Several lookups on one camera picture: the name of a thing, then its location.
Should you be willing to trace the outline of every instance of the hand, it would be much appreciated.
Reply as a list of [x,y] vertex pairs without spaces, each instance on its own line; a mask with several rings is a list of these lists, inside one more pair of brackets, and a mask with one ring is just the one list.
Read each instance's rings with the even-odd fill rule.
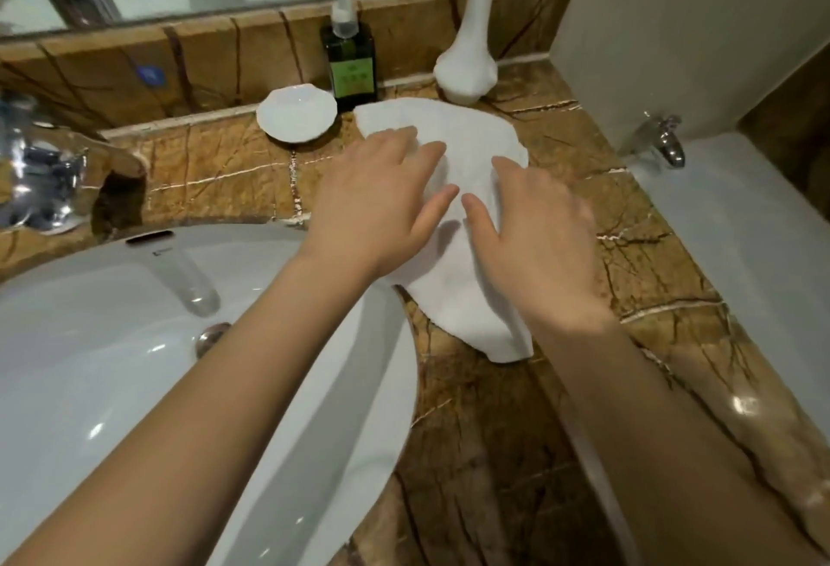
[[386,130],[350,145],[320,183],[301,252],[345,261],[374,280],[427,244],[458,194],[450,184],[423,201],[424,188],[447,146],[417,147],[414,127]]
[[542,169],[493,158],[501,233],[482,200],[462,197],[472,245],[485,274],[524,320],[573,327],[601,302],[594,294],[594,215],[582,198]]

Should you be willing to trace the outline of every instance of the white vase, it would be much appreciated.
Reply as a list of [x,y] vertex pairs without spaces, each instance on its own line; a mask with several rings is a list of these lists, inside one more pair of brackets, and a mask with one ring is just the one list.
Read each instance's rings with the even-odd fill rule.
[[467,0],[464,20],[452,46],[441,53],[432,74],[444,96],[457,105],[472,105],[499,79],[487,48],[493,0]]

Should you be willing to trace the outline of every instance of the blue sticker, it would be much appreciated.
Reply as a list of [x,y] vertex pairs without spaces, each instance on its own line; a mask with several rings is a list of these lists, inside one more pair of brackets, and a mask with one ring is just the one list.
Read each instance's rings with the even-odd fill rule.
[[167,85],[164,70],[156,66],[139,66],[136,68],[139,78],[151,88],[163,88]]

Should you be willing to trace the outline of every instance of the soap dish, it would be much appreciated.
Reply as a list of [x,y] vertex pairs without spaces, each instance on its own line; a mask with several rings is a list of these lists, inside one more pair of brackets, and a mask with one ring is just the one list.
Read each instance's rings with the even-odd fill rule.
[[335,118],[335,98],[310,83],[274,89],[256,108],[256,122],[262,131],[281,142],[318,138]]

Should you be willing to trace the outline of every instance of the soap dispenser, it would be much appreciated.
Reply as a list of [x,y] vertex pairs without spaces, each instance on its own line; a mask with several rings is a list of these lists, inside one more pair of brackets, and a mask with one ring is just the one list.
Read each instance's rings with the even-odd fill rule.
[[320,30],[329,57],[331,88],[339,112],[351,111],[378,99],[372,33],[358,20],[351,0],[336,0],[331,24]]

